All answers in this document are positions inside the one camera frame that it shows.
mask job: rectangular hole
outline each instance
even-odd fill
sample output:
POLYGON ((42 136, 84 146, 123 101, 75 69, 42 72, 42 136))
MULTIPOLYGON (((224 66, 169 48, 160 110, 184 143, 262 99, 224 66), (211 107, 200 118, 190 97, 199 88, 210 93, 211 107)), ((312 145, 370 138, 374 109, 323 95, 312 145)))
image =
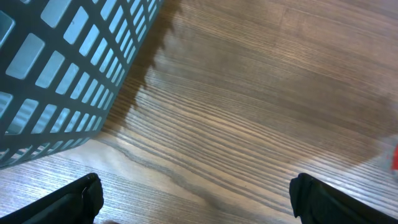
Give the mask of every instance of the rectangular hole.
POLYGON ((36 110, 37 105, 39 105, 38 101, 26 99, 11 121, 6 134, 20 134, 36 110))
POLYGON ((8 66, 6 74, 21 80, 25 79, 43 48, 43 40, 34 34, 28 34, 24 43, 8 66))
POLYGON ((129 44, 127 45, 126 50, 124 51, 124 55, 123 55, 124 58, 127 57, 127 53, 129 52, 131 45, 132 45, 132 39, 130 39, 129 44))
POLYGON ((126 30, 126 27, 127 27, 127 21, 124 20, 122 23, 122 26, 119 29, 118 34, 116 35, 116 43, 119 43, 120 38, 122 38, 122 35, 124 34, 124 31, 126 30))
POLYGON ((131 61, 131 58, 132 58, 132 55, 134 55, 134 52, 136 51, 136 47, 133 47, 132 49, 131 49, 131 52, 130 52, 130 54, 129 54, 129 57, 127 58, 127 63, 130 63, 130 61, 131 61))
POLYGON ((48 88, 64 60, 65 57, 62 54, 54 51, 35 84, 42 88, 48 88))
POLYGON ((45 6, 40 18, 50 27, 55 28, 69 6, 70 0, 50 0, 45 6))
POLYGON ((144 26, 144 28, 142 28, 141 33, 138 36, 138 41, 141 41, 142 36, 145 34, 145 30, 147 30, 146 25, 144 26))
POLYGON ((104 61, 102 62, 101 67, 99 68, 100 72, 104 72, 104 71, 105 71, 105 68, 108 66, 108 63, 109 63, 109 61, 111 60, 112 56, 113 56, 113 50, 110 49, 110 50, 108 51, 108 54, 106 54, 105 59, 104 59, 104 61))
POLYGON ((55 92, 64 95, 68 91, 69 86, 75 78, 77 71, 79 71, 79 67, 77 67, 77 65, 75 65, 74 63, 71 63, 55 92))
POLYGON ((145 16, 143 16, 142 19, 139 21, 139 24, 136 29, 136 34, 138 34, 138 32, 141 30, 141 27, 144 24, 144 22, 145 22, 145 16))
POLYGON ((99 104, 98 104, 98 108, 101 108, 101 107, 102 107, 102 105, 104 104, 104 101, 105 101, 106 96, 108 95, 108 93, 109 93, 109 90, 106 89, 104 95, 102 96, 101 101, 100 101, 99 104))
POLYGON ((116 72, 114 73, 111 82, 114 83, 120 73, 120 69, 122 69, 122 65, 119 64, 118 69, 116 69, 116 72))
POLYGON ((39 155, 43 150, 45 150, 47 147, 50 146, 50 143, 44 143, 41 146, 39 146, 31 155, 30 158, 33 159, 34 157, 36 157, 37 155, 39 155))
POLYGON ((98 98, 101 96, 103 90, 104 90, 104 85, 100 85, 97 93, 95 94, 93 100, 90 103, 90 106, 94 106, 95 104, 97 104, 98 98))
POLYGON ((113 62, 112 62, 111 67, 109 68, 109 70, 108 70, 108 72, 107 72, 107 74, 106 74, 106 78, 109 78, 109 77, 112 75, 113 70, 114 70, 114 68, 116 67, 116 64, 118 63, 118 61, 119 61, 118 58, 115 57, 114 60, 113 60, 113 62))
POLYGON ((134 0, 131 8, 130 8, 130 14, 133 15, 134 12, 136 11, 138 4, 139 4, 140 0, 134 0))
POLYGON ((122 15, 123 15, 123 9, 121 6, 119 6, 118 11, 114 15, 113 20, 112 20, 111 24, 109 25, 109 30, 111 31, 112 34, 113 34, 114 30, 116 29, 116 26, 119 24, 120 19, 122 18, 122 15))
POLYGON ((60 116, 58 116, 58 119, 56 120, 54 126, 52 127, 50 133, 57 133, 60 131, 63 123, 65 122, 66 118, 68 117, 70 110, 68 108, 64 108, 61 113, 60 116))
POLYGON ((94 125, 93 131, 96 131, 98 129, 98 126, 100 125, 102 120, 102 117, 98 117, 97 122, 94 125))
POLYGON ((69 146, 70 144, 72 144, 73 141, 74 141, 73 139, 68 140, 67 143, 65 143, 65 144, 62 146, 61 150, 67 149, 68 146, 69 146))
POLYGON ((112 100, 112 97, 113 97, 113 93, 111 92, 111 94, 109 94, 109 98, 108 98, 108 100, 106 101, 106 104, 105 104, 105 106, 104 106, 104 110, 107 110, 107 109, 108 109, 108 106, 109 106, 109 104, 110 104, 110 102, 111 102, 111 100, 112 100))
POLYGON ((86 143, 88 140, 90 140, 90 137, 85 138, 79 145, 81 146, 82 144, 86 143))
POLYGON ((47 154, 50 154, 51 152, 53 152, 54 150, 57 150, 61 145, 62 145, 63 141, 57 141, 57 143, 55 143, 48 151, 47 154))
POLYGON ((90 117, 89 114, 85 114, 85 115, 83 116, 83 118, 82 118, 81 121, 80 121, 79 126, 77 126, 77 129, 76 129, 77 132, 79 132, 79 131, 81 131, 81 130, 83 129, 83 127, 85 126, 85 124, 86 124, 86 122, 87 122, 87 120, 88 120, 89 117, 90 117))
POLYGON ((75 147, 77 144, 79 144, 79 142, 81 142, 82 138, 77 139, 70 147, 73 148, 75 147))
POLYGON ((39 134, 43 132, 47 123, 50 121, 52 115, 54 114, 55 109, 57 109, 57 106, 55 105, 47 105, 45 107, 42 115, 40 116, 39 120, 37 120, 37 123, 32 130, 32 134, 39 134))
POLYGON ((7 107, 8 105, 10 105, 11 100, 12 100, 11 94, 0 91, 0 118, 7 110, 7 107))
POLYGON ((98 28, 93 25, 88 32, 85 41, 81 45, 79 52, 82 54, 82 56, 87 56, 88 52, 90 51, 91 47, 94 44, 94 41, 97 39, 97 36, 99 34, 98 28))
POLYGON ((152 13, 149 16, 149 21, 152 20, 152 17, 154 16, 155 12, 156 12, 157 6, 155 5, 154 10, 152 11, 152 13))
POLYGON ((144 6, 141 6, 137 12, 137 15, 134 17, 134 20, 132 21, 134 25, 137 25, 138 19, 141 17, 142 12, 144 12, 144 6))
POLYGON ((127 31, 127 34, 126 34, 126 36, 124 37, 122 44, 120 45, 120 50, 121 50, 121 51, 123 51, 124 46, 126 45, 127 40, 128 40, 129 38, 130 38, 130 31, 127 31))
POLYGON ((123 69, 122 74, 120 74, 119 79, 118 79, 118 81, 116 82, 116 86, 119 86, 120 81, 121 81, 122 78, 123 78, 124 72, 125 72, 125 70, 123 69))
POLYGON ((67 31, 65 31, 63 38, 69 43, 74 44, 77 37, 79 36, 83 26, 86 24, 88 19, 87 12, 80 6, 72 22, 69 24, 67 31))
POLYGON ((32 150, 32 146, 18 149, 18 151, 9 159, 9 162, 12 163, 18 161, 25 153, 29 152, 30 150, 32 150))
POLYGON ((104 20, 108 18, 109 13, 111 13, 115 2, 116 0, 106 0, 106 3, 104 4, 104 7, 101 10, 101 16, 104 20))
POLYGON ((80 111, 76 111, 75 114, 72 116, 67 128, 65 129, 65 132, 71 132, 73 127, 75 126, 77 119, 80 117, 80 111))
POLYGON ((0 48, 7 40, 8 35, 11 33, 15 26, 15 21, 7 14, 0 11, 0 48))
POLYGON ((98 60, 101 58, 107 45, 108 45, 108 43, 105 40, 105 38, 102 38, 101 43, 99 43, 99 46, 98 46, 97 50, 95 51, 93 58, 91 59, 91 63, 93 65, 97 65, 98 60))
POLYGON ((79 82, 77 83, 75 89, 73 90, 72 94, 70 95, 70 98, 72 99, 77 99, 80 96, 81 91, 84 89, 87 80, 90 78, 90 76, 85 72, 81 76, 79 82))
POLYGON ((155 4, 155 0, 152 0, 152 1, 150 2, 150 4, 149 4, 148 12, 150 12, 150 10, 152 9, 152 7, 154 7, 154 4, 155 4))
POLYGON ((88 87, 88 90, 86 92, 86 94, 84 95, 83 99, 81 100, 81 102, 83 103, 87 103, 87 101, 90 99, 91 95, 94 92, 95 87, 97 86, 98 81, 96 79, 93 79, 93 81, 91 82, 90 86, 88 87))
POLYGON ((89 130, 91 129, 91 127, 92 127, 92 125, 93 125, 93 123, 94 123, 94 121, 95 121, 95 118, 96 118, 95 115, 93 115, 93 116, 91 117, 90 122, 87 124, 87 127, 86 127, 85 131, 89 131, 89 130))

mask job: wood grain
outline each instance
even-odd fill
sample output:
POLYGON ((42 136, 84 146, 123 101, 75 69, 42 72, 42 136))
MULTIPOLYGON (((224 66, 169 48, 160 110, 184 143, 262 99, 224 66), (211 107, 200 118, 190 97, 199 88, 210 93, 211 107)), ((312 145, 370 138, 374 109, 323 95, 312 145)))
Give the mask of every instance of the wood grain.
POLYGON ((300 223, 306 172, 398 218, 393 0, 165 0, 102 133, 0 171, 0 215, 97 172, 97 222, 300 223))

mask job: red object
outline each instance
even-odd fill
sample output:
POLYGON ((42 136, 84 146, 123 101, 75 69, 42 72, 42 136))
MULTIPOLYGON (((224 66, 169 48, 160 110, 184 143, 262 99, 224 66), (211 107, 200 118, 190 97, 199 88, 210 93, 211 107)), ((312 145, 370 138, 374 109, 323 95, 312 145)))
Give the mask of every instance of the red object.
POLYGON ((392 170, 398 170, 398 145, 394 151, 394 155, 392 156, 392 170))

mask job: gray plastic basket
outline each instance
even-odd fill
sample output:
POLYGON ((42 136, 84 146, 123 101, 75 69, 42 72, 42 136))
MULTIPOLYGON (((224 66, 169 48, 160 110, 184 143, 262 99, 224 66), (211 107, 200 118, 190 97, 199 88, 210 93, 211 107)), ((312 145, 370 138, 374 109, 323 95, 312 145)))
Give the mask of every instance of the gray plastic basket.
POLYGON ((0 1, 0 167, 100 131, 162 3, 0 1))

